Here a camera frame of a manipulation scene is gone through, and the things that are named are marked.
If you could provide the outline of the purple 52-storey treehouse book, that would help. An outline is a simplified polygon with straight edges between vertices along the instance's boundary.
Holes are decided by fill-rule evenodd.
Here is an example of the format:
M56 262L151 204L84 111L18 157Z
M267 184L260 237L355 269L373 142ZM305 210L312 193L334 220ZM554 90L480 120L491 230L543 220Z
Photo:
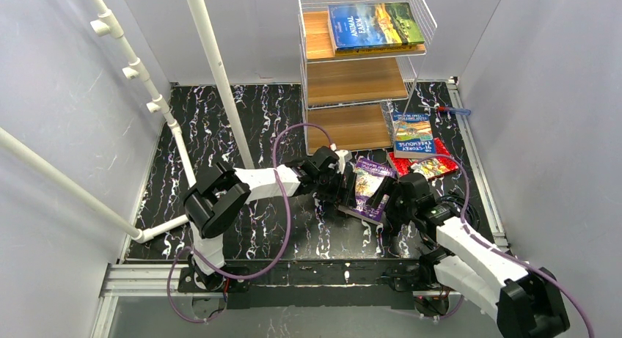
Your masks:
M395 170L390 166L359 156L354 165L354 173L356 174L354 184L355 205L339 205L337 209L350 216L381 226L383 224L382 213L388 196L384 196L377 207L372 207L367 201L379 189L385 177L396 175Z

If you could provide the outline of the blue 91-storey treehouse book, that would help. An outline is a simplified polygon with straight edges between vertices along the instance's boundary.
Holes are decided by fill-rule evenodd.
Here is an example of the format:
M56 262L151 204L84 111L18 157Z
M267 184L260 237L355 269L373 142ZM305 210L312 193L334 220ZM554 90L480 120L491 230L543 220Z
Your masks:
M429 114L392 114L393 152L397 158L418 159L437 154Z

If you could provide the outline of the white wire wooden shelf rack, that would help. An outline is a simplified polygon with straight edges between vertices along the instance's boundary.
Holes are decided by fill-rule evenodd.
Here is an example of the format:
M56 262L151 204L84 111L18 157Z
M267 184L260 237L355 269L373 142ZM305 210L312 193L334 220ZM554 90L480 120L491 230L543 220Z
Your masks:
M365 15L380 17L376 28L387 37L404 35L410 14L424 42L399 53L378 51L338 56L332 45L329 8L365 5ZM307 152L328 142L352 151L393 145L392 103L407 103L418 71L431 47L437 23L425 0L298 0L301 90Z

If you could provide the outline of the orange 130-storey treehouse book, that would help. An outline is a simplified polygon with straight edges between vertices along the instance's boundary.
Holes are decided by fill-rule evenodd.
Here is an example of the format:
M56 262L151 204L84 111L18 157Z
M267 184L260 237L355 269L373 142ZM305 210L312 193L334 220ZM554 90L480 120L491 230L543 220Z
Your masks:
M376 48L354 48L343 49L338 48L334 50L336 57L345 56L370 56L370 55L385 55L385 54L424 54L426 52L425 44L416 45L401 45L395 47L376 47Z

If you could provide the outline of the blue animal farm book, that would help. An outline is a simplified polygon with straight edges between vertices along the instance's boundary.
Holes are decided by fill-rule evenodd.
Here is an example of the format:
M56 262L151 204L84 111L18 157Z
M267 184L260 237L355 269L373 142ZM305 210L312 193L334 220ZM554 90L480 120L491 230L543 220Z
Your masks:
M327 18L333 51L425 44L407 2L332 4Z

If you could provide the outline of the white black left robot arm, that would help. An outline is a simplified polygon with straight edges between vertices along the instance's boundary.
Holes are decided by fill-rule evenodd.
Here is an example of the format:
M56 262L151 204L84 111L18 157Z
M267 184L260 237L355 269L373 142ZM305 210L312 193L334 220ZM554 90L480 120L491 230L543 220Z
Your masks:
M195 270L210 276L224 266L223 234L250 202L312 194L325 202L344 203L354 195L351 159L350 151L332 145L273 168L217 163L206 170L182 198L191 224Z

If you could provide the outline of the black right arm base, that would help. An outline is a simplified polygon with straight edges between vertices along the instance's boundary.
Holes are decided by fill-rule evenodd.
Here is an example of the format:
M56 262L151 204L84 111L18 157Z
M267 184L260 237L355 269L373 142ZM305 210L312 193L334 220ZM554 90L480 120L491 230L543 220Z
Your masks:
M455 304L451 303L452 288L436 280L429 264L398 263L384 270L378 282L387 285L397 293L411 293L414 308L422 319L435 322L452 317L464 303L460 295Z

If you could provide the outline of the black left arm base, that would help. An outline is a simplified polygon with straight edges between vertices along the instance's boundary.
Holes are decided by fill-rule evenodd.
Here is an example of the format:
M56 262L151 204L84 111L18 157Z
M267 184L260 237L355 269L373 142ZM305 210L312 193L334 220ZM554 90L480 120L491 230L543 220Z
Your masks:
M205 275L194 264L188 264L180 270L177 291L180 293L245 293L249 290L249 281L227 279L218 273Z

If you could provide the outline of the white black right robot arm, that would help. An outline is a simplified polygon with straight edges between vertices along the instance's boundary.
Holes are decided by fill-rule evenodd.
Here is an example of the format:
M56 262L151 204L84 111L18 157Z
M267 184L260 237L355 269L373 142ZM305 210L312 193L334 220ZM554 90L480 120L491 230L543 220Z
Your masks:
M369 198L391 224L415 224L437 248L420 258L434 282L457 290L491 317L503 337L556 337L570 321L545 268L526 269L436 199L419 173L385 177Z

